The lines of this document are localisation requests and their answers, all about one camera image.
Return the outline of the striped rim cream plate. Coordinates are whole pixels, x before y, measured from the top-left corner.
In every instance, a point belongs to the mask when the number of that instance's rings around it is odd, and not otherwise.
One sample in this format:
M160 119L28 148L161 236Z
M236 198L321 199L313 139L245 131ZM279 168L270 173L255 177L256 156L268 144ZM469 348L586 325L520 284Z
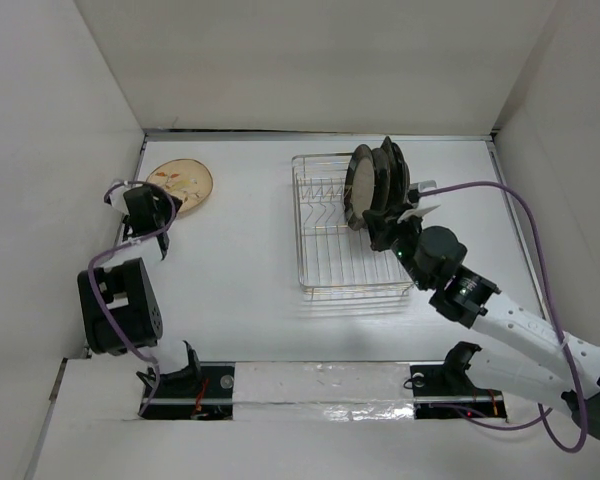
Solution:
M373 153L366 144L359 145L348 164L343 190L343 206L347 225L358 231L366 227L363 213L374 199L376 168Z

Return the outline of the black square floral plate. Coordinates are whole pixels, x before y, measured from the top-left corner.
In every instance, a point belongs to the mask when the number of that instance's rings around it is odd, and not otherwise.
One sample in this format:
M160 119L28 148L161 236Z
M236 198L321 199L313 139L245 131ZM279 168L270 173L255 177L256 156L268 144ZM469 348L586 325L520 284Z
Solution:
M403 204L403 171L397 158L396 146L398 145L389 136L384 138L381 145L391 161L391 191L388 206Z

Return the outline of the beige bird pattern plate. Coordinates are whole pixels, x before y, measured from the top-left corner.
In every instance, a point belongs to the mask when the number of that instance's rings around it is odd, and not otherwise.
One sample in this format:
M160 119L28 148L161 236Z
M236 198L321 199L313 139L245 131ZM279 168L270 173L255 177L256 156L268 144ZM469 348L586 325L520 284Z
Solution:
M210 170L200 161L181 158L155 168L146 181L157 185L182 202L178 217L200 207L211 195L214 180Z

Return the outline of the grey reindeer plate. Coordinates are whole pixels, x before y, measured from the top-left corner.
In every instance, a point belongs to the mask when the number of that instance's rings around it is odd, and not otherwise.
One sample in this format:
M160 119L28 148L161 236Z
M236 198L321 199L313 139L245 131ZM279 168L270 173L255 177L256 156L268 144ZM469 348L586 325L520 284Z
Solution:
M374 164L373 210L384 210L391 191L391 161L382 148L372 150Z

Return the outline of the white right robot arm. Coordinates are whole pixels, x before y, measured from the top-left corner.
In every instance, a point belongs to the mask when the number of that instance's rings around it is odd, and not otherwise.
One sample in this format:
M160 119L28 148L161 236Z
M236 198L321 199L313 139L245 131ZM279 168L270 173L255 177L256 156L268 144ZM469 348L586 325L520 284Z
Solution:
M367 210L363 218L372 248L392 251L415 286L433 293L429 303L439 315L525 357L508 360L460 342L441 371L447 389L508 391L563 413L600 440L600 346L559 332L465 267L466 246L446 227L424 227L409 205Z

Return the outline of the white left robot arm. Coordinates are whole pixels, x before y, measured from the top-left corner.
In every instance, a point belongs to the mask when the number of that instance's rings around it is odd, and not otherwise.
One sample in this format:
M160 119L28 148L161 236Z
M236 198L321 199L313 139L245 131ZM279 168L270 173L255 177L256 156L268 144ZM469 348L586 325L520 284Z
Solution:
M86 342L95 354L135 355L147 365L139 377L155 390L166 375L151 352L162 338L163 319L149 270L168 255L182 202L146 181L115 182L104 201L122 212L123 235L77 276Z

